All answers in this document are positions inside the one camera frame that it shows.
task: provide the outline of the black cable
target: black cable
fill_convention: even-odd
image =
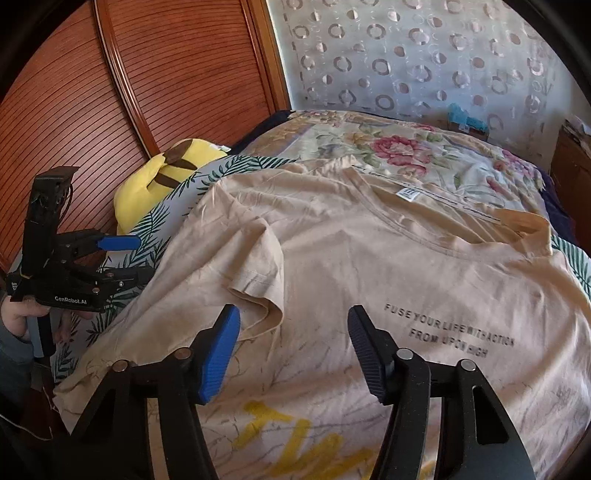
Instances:
[[[72,184],[70,183],[70,190],[69,190],[69,195],[68,195],[68,204],[66,205],[66,208],[64,209],[64,211],[61,213],[61,217],[60,217],[60,222],[66,217],[66,214],[68,213],[68,210],[70,209],[70,205],[72,204],[72,197],[74,196],[74,187],[72,186]]]

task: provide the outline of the yellow print on shirt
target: yellow print on shirt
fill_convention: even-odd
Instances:
[[[263,402],[250,401],[244,405],[244,410],[254,416],[254,420],[238,434],[233,445],[242,449],[261,435],[265,425],[269,422],[291,423],[294,417],[267,407]],[[312,422],[298,419],[295,428],[283,447],[279,459],[269,466],[266,474],[279,477],[295,472],[308,470],[302,480],[336,480],[349,470],[357,467],[363,469],[362,480],[369,480],[374,468],[376,454],[373,450],[361,448],[352,455],[339,457],[338,453],[343,445],[343,436],[329,433],[321,441],[300,453]]]

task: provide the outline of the wallpaper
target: wallpaper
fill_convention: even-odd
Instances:
[[[445,127],[456,102],[488,123],[492,143],[533,161],[547,148],[562,63],[506,3],[269,0],[269,9],[293,108]]]

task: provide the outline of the gray sleeve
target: gray sleeve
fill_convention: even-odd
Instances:
[[[0,291],[0,304],[6,294]],[[31,386],[33,346],[11,334],[0,317],[0,405],[13,412],[22,409]]]

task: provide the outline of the human hand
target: human hand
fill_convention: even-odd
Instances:
[[[6,329],[15,337],[23,340],[29,340],[30,335],[27,330],[27,317],[43,317],[49,313],[50,307],[40,305],[33,297],[25,297],[23,301],[10,301],[7,296],[0,307],[0,316]],[[53,341],[67,341],[70,339],[70,329],[72,327],[72,311],[64,310],[61,315],[60,327],[53,334]],[[92,318],[91,312],[75,311],[75,314],[84,319]]]

